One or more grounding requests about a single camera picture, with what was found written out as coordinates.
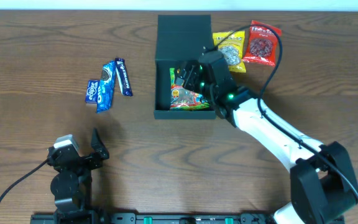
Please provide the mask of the Haribo gummy worms bag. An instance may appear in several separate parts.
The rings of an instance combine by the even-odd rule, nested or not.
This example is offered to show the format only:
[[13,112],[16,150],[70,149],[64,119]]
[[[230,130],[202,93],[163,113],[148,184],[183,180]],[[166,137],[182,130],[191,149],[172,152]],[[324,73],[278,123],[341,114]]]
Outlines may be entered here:
[[170,110],[206,110],[209,104],[202,99],[202,95],[186,90],[175,84],[175,68],[170,68]]

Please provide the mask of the yellow Hacks candy bag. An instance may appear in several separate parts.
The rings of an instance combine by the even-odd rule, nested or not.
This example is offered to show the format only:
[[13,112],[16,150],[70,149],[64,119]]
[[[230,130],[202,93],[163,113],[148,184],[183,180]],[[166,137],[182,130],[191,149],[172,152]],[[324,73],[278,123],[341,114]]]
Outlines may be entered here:
[[245,73],[246,66],[242,61],[245,31],[214,32],[213,42],[222,52],[231,72]]

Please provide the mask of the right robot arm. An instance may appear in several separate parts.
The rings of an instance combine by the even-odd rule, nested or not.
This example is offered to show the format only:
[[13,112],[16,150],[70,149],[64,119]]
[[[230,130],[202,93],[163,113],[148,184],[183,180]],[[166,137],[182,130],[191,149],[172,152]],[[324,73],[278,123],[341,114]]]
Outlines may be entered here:
[[206,52],[171,70],[175,84],[202,95],[217,116],[250,134],[290,174],[291,201],[272,223],[332,223],[358,205],[358,183],[346,148],[323,144],[276,115],[250,89],[234,81],[221,52]]

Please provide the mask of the red Hacks candy bag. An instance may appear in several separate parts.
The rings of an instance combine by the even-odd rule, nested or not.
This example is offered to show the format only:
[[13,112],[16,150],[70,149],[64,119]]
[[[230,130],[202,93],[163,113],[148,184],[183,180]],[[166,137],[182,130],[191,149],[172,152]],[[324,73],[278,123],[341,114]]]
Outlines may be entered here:
[[259,63],[262,65],[275,66],[275,50],[278,45],[278,36],[282,30],[253,20],[249,28],[249,41],[242,60],[247,63]]

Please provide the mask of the blue Oreo cookie pack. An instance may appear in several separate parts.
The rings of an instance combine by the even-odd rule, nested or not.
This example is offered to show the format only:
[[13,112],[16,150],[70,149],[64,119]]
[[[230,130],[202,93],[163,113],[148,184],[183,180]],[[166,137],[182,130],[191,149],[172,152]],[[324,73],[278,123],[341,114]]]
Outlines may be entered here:
[[102,113],[112,106],[114,85],[116,78],[116,63],[114,60],[103,65],[98,88],[98,99],[96,112]]

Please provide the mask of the blue Eclipse mint tin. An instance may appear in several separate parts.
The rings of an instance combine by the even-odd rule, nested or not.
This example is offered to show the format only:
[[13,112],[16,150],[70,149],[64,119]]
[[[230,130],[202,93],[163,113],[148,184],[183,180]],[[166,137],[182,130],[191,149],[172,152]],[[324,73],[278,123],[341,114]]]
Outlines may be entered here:
[[96,104],[98,99],[99,80],[89,80],[86,88],[85,103]]

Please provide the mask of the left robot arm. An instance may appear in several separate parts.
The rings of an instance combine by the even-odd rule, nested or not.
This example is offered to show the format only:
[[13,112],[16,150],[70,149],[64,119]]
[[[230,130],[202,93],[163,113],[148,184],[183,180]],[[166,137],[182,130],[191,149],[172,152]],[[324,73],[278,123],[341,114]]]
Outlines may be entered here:
[[57,138],[48,149],[47,164],[58,174],[52,179],[50,191],[54,195],[55,223],[109,223],[108,213],[91,205],[91,171],[103,166],[109,152],[97,129],[91,137],[93,152],[80,156],[73,135]]

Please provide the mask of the Dairy Milk chocolate bar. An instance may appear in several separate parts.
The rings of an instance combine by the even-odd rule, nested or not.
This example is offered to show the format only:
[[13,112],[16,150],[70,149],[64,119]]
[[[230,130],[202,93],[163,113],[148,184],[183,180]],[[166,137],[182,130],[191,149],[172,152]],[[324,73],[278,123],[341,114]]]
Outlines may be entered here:
[[120,90],[124,96],[133,96],[132,88],[129,83],[129,77],[127,74],[127,68],[125,60],[123,58],[115,58],[116,73],[118,75]]

